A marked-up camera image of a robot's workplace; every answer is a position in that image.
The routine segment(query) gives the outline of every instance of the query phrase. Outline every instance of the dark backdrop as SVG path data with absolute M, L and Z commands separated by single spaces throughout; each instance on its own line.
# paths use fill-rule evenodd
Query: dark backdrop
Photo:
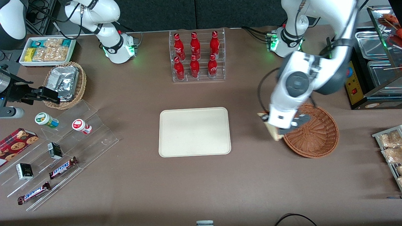
M 115 1 L 121 10 L 119 22 L 135 31 L 261 27 L 286 19 L 280 0 Z

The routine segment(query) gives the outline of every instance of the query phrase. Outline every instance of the cookie box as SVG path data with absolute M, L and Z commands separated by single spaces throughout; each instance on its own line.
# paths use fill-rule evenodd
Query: cookie box
M 67 57 L 64 61 L 47 61 L 47 62 L 26 62 L 24 60 L 24 56 L 26 55 L 29 47 L 31 47 L 32 43 L 34 41 L 39 41 L 39 40 L 44 40 L 47 38 L 52 38 L 52 39 L 65 39 L 63 36 L 46 36 L 46 37 L 32 37 L 32 38 L 28 38 L 27 43 L 25 44 L 23 53 L 20 57 L 19 63 L 27 68 L 29 67 L 53 67 L 56 65 L 60 65 L 60 64 L 65 64 L 67 62 L 70 62 L 71 56 L 73 54 L 74 51 L 74 47 L 76 44 L 76 40 L 71 40 L 71 43 L 69 45 L 68 48 L 68 52 L 67 52 Z
M 38 139 L 38 136 L 34 132 L 22 128 L 17 129 L 4 138 L 0 141 L 0 167 Z

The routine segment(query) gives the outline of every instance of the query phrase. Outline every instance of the small black box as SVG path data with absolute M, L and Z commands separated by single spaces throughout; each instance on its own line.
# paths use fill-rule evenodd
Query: small black box
M 49 151 L 49 155 L 51 158 L 61 159 L 63 157 L 63 153 L 60 148 L 60 145 L 58 145 L 56 143 L 53 143 L 53 142 L 48 143 L 47 150 Z
M 30 164 L 20 163 L 15 167 L 17 168 L 18 178 L 20 180 L 29 180 L 33 178 L 32 167 Z

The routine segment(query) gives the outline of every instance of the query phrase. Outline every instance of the coca-cola bottle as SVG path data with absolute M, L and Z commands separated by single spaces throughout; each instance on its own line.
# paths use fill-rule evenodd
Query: coca-cola bottle
M 195 55 L 197 57 L 197 60 L 201 58 L 201 45 L 200 41 L 198 41 L 197 38 L 197 33 L 191 32 L 191 54 Z
M 174 57 L 174 72 L 178 80 L 184 80 L 184 67 L 179 57 Z
M 209 56 L 209 62 L 208 62 L 208 77 L 209 78 L 216 78 L 217 66 L 218 66 L 218 64 L 216 63 L 215 55 L 211 54 Z
M 219 58 L 219 39 L 218 39 L 218 32 L 212 32 L 212 39 L 209 43 L 209 47 L 211 49 L 211 54 L 215 55 L 215 59 Z
M 191 76 L 193 78 L 198 78 L 200 73 L 200 64 L 197 60 L 197 56 L 194 54 L 191 55 L 190 69 L 191 69 Z
M 184 45 L 183 42 L 180 40 L 180 35 L 175 33 L 173 35 L 174 38 L 174 50 L 176 51 L 176 55 L 179 57 L 180 61 L 186 59 L 186 54 L 184 53 Z

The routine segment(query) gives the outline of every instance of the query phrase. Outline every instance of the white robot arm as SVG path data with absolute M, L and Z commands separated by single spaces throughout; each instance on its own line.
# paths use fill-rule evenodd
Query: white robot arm
M 135 57 L 137 39 L 119 34 L 112 24 L 120 17 L 120 8 L 114 0 L 77 0 L 64 8 L 70 21 L 94 33 L 103 45 L 106 56 L 115 64 Z
M 307 8 L 305 14 L 313 17 L 320 16 L 329 21 L 335 30 L 336 41 L 333 43 L 334 49 L 330 60 L 297 51 L 293 51 L 284 59 L 279 70 L 278 83 L 271 95 L 268 119 L 269 124 L 283 129 L 291 127 L 298 107 L 309 98 L 313 91 L 327 95 L 338 91 L 345 84 L 345 73 L 353 45 L 352 36 L 358 12 L 356 0 L 303 0 L 302 4 L 300 0 L 282 0 L 282 6 L 289 5 L 301 5 L 302 8 Z M 302 33 L 300 35 L 298 33 L 297 37 L 294 22 L 304 23 L 305 16 L 301 15 L 302 19 L 297 20 L 295 15 L 298 13 L 294 7 L 291 11 L 287 7 L 284 9 L 289 19 L 285 30 L 281 33 L 285 35 L 285 40 L 289 39 L 289 36 L 295 37 L 293 42 L 296 45 L 291 44 L 294 47 L 304 34 L 301 30 Z M 279 48 L 278 44 L 277 50 L 281 49 L 286 52 L 286 48 Z

